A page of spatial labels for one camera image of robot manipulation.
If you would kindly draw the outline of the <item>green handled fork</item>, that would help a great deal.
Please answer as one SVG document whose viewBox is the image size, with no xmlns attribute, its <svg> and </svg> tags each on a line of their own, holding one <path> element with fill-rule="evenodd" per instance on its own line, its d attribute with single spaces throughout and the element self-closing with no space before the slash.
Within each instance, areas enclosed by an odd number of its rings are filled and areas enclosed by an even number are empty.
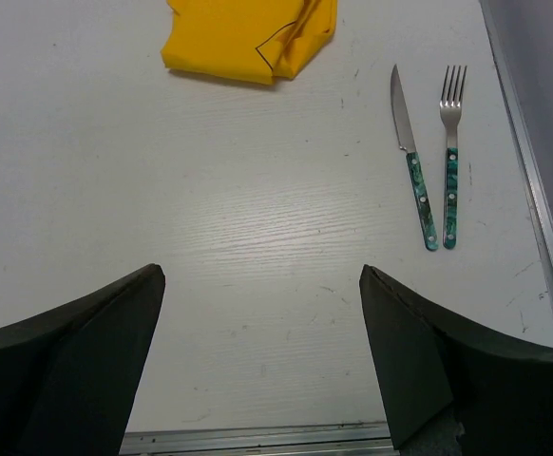
<svg viewBox="0 0 553 456">
<path fill-rule="evenodd" d="M 446 132 L 443 245 L 453 250 L 457 243 L 458 213 L 458 125 L 462 118 L 462 101 L 467 66 L 448 66 L 439 103 L 439 114 Z"/>
</svg>

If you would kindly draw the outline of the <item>yellow pikachu cloth mat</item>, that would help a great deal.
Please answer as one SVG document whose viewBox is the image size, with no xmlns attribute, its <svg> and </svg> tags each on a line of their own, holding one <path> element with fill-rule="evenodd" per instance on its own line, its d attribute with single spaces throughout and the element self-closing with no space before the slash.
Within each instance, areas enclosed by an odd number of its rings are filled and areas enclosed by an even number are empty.
<svg viewBox="0 0 553 456">
<path fill-rule="evenodd" d="M 333 38 L 333 0 L 169 1 L 166 68 L 270 86 L 292 80 Z"/>
</svg>

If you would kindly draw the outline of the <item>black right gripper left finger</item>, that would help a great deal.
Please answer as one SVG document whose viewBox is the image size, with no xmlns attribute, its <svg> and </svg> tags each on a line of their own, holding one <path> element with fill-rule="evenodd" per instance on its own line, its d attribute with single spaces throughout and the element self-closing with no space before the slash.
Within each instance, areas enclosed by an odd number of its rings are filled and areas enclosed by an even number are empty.
<svg viewBox="0 0 553 456">
<path fill-rule="evenodd" d="M 0 455 L 119 453 L 164 290 L 148 264 L 0 328 Z"/>
</svg>

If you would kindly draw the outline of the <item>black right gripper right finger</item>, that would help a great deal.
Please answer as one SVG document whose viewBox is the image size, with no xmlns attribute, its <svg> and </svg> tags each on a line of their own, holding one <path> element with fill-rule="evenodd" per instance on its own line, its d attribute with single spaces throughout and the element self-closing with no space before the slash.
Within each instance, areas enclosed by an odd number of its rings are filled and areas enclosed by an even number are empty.
<svg viewBox="0 0 553 456">
<path fill-rule="evenodd" d="M 497 332 L 365 266 L 391 441 L 403 455 L 553 455 L 553 348 Z"/>
</svg>

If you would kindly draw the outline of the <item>green handled steak knife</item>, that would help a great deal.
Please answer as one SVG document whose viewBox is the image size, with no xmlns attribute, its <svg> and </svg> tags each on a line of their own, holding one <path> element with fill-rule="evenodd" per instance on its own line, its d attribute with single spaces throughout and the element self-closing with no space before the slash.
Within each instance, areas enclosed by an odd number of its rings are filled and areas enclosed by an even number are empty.
<svg viewBox="0 0 553 456">
<path fill-rule="evenodd" d="M 414 195 L 415 206 L 419 218 L 423 241 L 427 250 L 438 250 L 436 229 L 429 203 L 422 165 L 413 138 L 410 116 L 405 100 L 398 66 L 394 65 L 390 79 L 391 114 L 399 149 L 405 153 L 410 183 Z"/>
</svg>

